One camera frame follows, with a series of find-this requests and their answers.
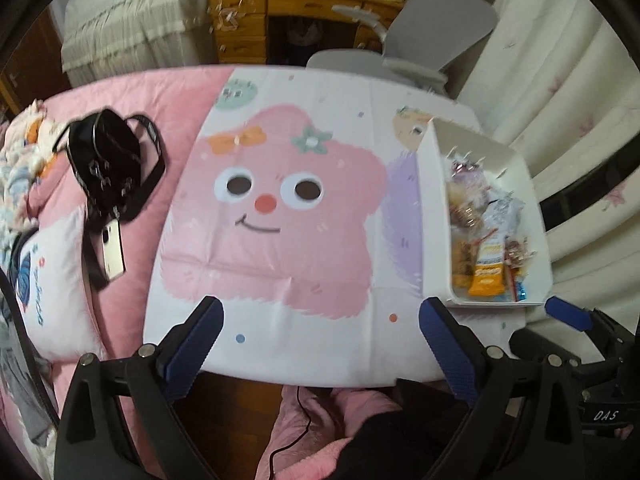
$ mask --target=green flower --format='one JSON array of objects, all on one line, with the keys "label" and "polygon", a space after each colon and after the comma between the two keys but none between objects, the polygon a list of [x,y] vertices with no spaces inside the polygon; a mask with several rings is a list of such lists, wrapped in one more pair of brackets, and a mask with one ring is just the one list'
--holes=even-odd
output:
[{"label": "green flower", "polygon": [[302,131],[301,137],[293,137],[291,142],[300,153],[314,152],[320,155],[326,155],[327,150],[323,142],[331,140],[334,136],[331,132],[317,132],[313,126],[307,126]]}]

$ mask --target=blue gripper pad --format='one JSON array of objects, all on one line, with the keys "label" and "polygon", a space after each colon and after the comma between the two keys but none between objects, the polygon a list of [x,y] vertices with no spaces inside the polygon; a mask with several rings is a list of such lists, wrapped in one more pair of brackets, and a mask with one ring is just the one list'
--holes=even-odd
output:
[{"label": "blue gripper pad", "polygon": [[186,397],[191,390],[204,359],[222,331],[224,319],[220,300],[206,296],[187,321],[174,326],[160,343],[164,346],[162,352],[168,353],[168,361],[159,357],[158,373],[164,377],[163,394],[169,404]]},{"label": "blue gripper pad", "polygon": [[[418,322],[454,396],[473,406],[480,393],[476,385],[478,363],[474,364],[458,338],[460,331],[468,328],[460,326],[438,298],[422,302]],[[482,349],[479,342],[478,345],[474,350]]]},{"label": "blue gripper pad", "polygon": [[593,327],[591,313],[588,310],[583,310],[556,296],[546,300],[545,312],[580,332],[591,330]]}]

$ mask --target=red cartoon nose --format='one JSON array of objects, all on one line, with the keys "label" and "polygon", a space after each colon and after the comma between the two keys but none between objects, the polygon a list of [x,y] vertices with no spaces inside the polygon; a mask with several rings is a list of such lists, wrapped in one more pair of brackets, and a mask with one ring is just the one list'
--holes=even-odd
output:
[{"label": "red cartoon nose", "polygon": [[276,209],[278,202],[273,195],[260,195],[255,199],[255,210],[263,215],[268,215]]}]

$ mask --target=wooden floor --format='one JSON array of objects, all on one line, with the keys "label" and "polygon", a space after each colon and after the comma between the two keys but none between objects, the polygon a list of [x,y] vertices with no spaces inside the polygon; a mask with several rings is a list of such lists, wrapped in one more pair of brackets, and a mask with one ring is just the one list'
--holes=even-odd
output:
[{"label": "wooden floor", "polygon": [[278,416],[279,384],[198,375],[174,409],[220,480],[254,480]]}]

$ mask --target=pillow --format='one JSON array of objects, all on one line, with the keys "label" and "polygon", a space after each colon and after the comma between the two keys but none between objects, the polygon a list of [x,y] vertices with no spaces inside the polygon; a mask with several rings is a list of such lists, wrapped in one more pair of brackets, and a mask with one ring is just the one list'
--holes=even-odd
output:
[{"label": "pillow", "polygon": [[87,352],[106,358],[82,262],[86,206],[73,210],[25,243],[16,297],[27,334],[50,362],[75,362]]}]

